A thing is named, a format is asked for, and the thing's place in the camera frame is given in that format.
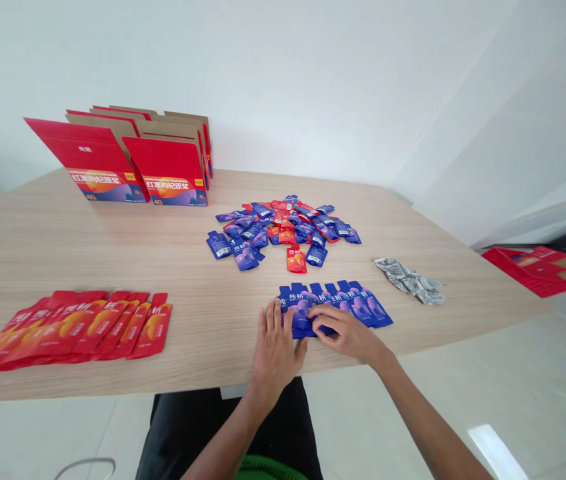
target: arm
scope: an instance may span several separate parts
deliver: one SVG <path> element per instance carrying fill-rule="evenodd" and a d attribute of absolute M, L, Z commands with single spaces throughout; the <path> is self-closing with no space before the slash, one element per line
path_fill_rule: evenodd
<path fill-rule="evenodd" d="M 254 372 L 247 392 L 225 424 L 185 472 L 183 480 L 233 479 L 265 417 L 303 366 L 307 339 L 296 350 L 291 337 L 293 312 L 281 321 L 281 303 L 261 309 Z"/>
<path fill-rule="evenodd" d="M 357 357 L 380 376 L 394 400 L 411 437 L 436 480 L 492 480 L 454 430 L 431 406 L 409 379 L 396 356 L 372 330 L 352 315 L 330 305 L 320 305 L 309 312 L 314 333 L 322 344 L 337 352 Z M 338 332 L 327 337 L 319 327 Z"/>

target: left hand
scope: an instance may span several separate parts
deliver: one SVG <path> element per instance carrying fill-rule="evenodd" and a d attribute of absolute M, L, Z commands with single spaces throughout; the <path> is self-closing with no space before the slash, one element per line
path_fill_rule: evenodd
<path fill-rule="evenodd" d="M 271 410 L 278 402 L 283 389 L 293 380 L 303 366 L 307 353 L 307 338 L 294 348 L 291 336 L 293 311 L 281 321 L 281 302 L 270 300 L 267 311 L 261 308 L 256 345 L 254 373 L 249 388 Z"/>

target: green cloth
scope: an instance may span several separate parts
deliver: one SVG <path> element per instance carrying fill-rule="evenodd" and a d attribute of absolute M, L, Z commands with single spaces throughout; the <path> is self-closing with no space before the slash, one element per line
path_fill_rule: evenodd
<path fill-rule="evenodd" d="M 276 460 L 246 455 L 236 480 L 307 480 L 307 477 Z"/>

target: black pants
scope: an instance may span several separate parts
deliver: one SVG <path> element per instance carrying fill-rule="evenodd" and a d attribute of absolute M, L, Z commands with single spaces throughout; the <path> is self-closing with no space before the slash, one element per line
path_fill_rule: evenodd
<path fill-rule="evenodd" d="M 218 388 L 156 395 L 136 480 L 181 478 L 239 401 L 222 400 Z M 322 480 L 300 377 L 283 390 L 247 452 L 277 460 L 309 480 Z"/>

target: tiled floor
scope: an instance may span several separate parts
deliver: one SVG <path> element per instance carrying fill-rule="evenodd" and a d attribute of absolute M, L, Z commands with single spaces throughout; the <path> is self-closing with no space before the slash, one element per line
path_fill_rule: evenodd
<path fill-rule="evenodd" d="M 549 301 L 560 314 L 401 359 L 481 461 L 467 431 L 487 424 L 523 479 L 566 479 L 566 294 Z M 304 381 L 325 480 L 431 478 L 369 368 Z M 53 479 L 70 462 L 94 456 L 115 459 L 113 480 L 133 478 L 151 401 L 129 395 L 0 404 L 0 480 Z M 101 480 L 109 470 L 77 467 L 62 480 Z"/>

